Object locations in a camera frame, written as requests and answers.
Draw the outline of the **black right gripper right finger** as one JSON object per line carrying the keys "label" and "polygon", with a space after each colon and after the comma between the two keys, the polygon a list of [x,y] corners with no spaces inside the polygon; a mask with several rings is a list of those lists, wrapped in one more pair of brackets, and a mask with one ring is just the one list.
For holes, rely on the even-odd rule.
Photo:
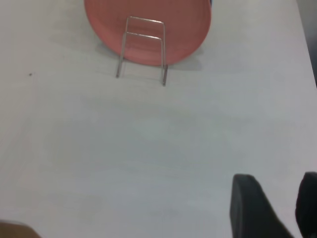
{"label": "black right gripper right finger", "polygon": [[317,237],[317,173],[306,172],[300,183],[295,217],[303,238]]}

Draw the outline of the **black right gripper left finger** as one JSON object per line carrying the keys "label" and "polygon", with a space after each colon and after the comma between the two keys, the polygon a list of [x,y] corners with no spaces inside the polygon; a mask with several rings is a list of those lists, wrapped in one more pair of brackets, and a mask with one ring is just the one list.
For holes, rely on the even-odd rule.
{"label": "black right gripper left finger", "polygon": [[235,174],[233,177],[230,222],[234,238],[292,237],[252,175]]}

